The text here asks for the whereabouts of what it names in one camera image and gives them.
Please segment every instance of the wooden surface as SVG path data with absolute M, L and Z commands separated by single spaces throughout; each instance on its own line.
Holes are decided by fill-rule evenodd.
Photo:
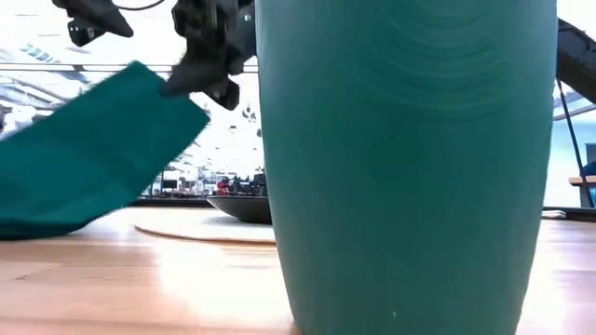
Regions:
M 596 184 L 596 176 L 586 176 L 586 182 L 589 184 Z M 583 180 L 581 177 L 572 177 L 569 179 L 569 183 L 574 186 L 581 186 Z
M 200 210 L 213 209 L 125 209 L 74 235 L 0 244 L 0 334 L 298 334 L 274 247 L 133 228 Z M 595 329 L 596 224 L 544 221 L 518 334 Z

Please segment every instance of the red object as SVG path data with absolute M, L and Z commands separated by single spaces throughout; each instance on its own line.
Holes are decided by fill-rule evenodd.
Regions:
M 225 181 L 220 181 L 217 183 L 217 195 L 228 195 L 229 191 L 227 190 L 228 184 Z

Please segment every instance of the robotic arm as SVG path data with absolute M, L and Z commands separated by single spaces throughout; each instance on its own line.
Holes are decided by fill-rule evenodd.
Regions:
M 52 0 L 73 20 L 73 43 L 82 47 L 105 33 L 132 37 L 133 31 L 112 0 Z M 240 88 L 229 75 L 241 74 L 244 62 L 256 55 L 253 0 L 178 0 L 171 10 L 174 30 L 186 40 L 186 52 L 162 87 L 172 97 L 204 92 L 225 109 L 238 106 Z

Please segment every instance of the green cloth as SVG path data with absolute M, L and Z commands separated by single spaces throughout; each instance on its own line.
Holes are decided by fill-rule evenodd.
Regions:
M 258 0 L 256 18 L 298 327 L 513 335 L 547 175 L 555 1 Z
M 68 234 L 134 201 L 209 121 L 162 83 L 133 62 L 0 141 L 0 239 Z

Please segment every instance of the green vase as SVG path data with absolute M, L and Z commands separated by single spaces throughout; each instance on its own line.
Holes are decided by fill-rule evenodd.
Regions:
M 305 335 L 513 335 L 556 4 L 257 1 L 270 203 Z

